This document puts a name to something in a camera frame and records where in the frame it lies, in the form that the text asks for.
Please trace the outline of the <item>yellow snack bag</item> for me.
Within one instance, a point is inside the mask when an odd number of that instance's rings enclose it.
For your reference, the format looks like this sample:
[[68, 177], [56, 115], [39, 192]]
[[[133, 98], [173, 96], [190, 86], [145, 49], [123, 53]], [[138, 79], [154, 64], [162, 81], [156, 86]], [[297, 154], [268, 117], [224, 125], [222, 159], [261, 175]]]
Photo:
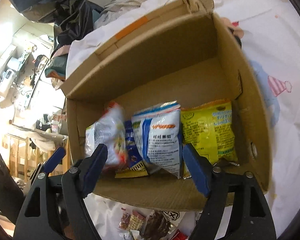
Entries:
[[229, 99], [182, 108], [180, 121], [183, 144], [192, 144], [198, 154], [206, 157], [212, 165], [220, 161], [238, 165]]

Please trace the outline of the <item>white grey snack bag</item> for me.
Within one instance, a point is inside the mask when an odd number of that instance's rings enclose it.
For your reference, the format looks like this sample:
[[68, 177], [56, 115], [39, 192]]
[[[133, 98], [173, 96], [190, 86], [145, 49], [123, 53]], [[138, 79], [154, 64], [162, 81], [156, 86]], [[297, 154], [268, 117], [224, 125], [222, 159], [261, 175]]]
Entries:
[[85, 130], [85, 156], [92, 155], [99, 144], [108, 149], [105, 168], [123, 168], [128, 159], [123, 108], [115, 102], [108, 105], [104, 115]]

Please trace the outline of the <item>blue cartoon snack bag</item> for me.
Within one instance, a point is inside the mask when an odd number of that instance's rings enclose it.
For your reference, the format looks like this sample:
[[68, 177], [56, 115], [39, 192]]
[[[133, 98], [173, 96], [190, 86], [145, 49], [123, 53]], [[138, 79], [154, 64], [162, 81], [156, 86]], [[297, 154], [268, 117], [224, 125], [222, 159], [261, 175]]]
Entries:
[[147, 169], [134, 140], [133, 126], [130, 120], [125, 121], [125, 130], [127, 160], [125, 166], [116, 171], [115, 178], [124, 179], [148, 176]]

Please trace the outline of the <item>white blue snack bag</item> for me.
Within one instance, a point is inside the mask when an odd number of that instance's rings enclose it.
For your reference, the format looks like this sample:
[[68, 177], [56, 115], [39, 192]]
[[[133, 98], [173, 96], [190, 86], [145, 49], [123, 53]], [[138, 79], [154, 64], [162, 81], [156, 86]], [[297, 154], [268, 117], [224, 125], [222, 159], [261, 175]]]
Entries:
[[160, 169], [181, 177], [180, 104], [157, 104], [134, 113], [131, 118], [134, 140], [147, 171]]

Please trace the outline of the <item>dark brown snack packet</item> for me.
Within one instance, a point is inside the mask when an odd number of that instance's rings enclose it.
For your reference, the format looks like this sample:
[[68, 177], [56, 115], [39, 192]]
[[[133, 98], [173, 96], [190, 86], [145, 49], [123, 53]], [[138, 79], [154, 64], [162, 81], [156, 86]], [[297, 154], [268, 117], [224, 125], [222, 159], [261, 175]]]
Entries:
[[168, 234], [171, 223], [162, 211], [154, 211], [148, 218], [143, 239], [160, 240]]

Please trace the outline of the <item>white black character packet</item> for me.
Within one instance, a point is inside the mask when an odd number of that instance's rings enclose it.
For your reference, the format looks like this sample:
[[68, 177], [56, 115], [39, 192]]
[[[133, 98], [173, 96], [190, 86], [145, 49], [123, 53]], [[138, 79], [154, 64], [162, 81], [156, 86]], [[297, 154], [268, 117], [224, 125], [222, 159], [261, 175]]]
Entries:
[[180, 218], [180, 213], [175, 211], [164, 211], [164, 215], [170, 220], [170, 221], [176, 221]]

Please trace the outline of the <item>red white snack bar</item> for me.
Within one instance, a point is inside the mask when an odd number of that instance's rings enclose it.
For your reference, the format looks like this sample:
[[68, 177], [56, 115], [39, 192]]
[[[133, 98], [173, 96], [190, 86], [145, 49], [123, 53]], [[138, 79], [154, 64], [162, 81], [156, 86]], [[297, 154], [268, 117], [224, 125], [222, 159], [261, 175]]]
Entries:
[[177, 229], [170, 240], [188, 240], [189, 237]]

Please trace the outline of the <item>white microwave oven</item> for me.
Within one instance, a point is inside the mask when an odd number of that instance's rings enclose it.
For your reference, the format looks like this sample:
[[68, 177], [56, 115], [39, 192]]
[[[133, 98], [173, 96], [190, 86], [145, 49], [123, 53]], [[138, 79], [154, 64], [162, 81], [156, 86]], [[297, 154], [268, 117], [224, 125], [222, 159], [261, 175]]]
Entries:
[[15, 80], [15, 71], [8, 69], [0, 81], [0, 97], [6, 98], [12, 83]]

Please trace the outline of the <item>brown cardboard box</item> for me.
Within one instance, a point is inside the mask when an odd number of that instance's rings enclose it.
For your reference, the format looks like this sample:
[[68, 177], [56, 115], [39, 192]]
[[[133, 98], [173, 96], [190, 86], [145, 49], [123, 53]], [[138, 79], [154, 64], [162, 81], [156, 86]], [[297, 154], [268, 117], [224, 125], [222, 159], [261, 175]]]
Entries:
[[267, 191], [271, 173], [269, 124], [263, 96], [238, 42], [214, 12], [213, 0], [176, 0], [125, 27], [66, 79], [71, 154], [84, 157], [85, 130], [106, 105], [126, 119], [144, 108], [176, 101], [184, 108], [218, 99], [232, 102], [238, 167]]

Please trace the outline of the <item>dark grey cloth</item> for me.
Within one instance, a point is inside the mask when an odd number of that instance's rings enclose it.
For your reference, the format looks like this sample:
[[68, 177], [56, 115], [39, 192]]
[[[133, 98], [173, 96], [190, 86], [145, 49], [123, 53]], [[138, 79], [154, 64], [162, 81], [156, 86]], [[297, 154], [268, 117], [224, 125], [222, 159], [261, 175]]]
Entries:
[[230, 33], [232, 33], [232, 35], [234, 36], [235, 40], [237, 41], [238, 45], [240, 46], [240, 48], [242, 48], [242, 42], [241, 42], [241, 38], [235, 34], [235, 30], [228, 27]]

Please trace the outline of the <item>black plastic bag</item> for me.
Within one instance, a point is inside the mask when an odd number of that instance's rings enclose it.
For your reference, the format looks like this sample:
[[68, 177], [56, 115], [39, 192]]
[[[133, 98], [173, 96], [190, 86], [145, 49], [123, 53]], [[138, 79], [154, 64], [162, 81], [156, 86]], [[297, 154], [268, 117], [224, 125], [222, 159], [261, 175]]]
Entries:
[[9, 0], [29, 21], [52, 23], [53, 52], [94, 30], [95, 21], [104, 10], [89, 0]]

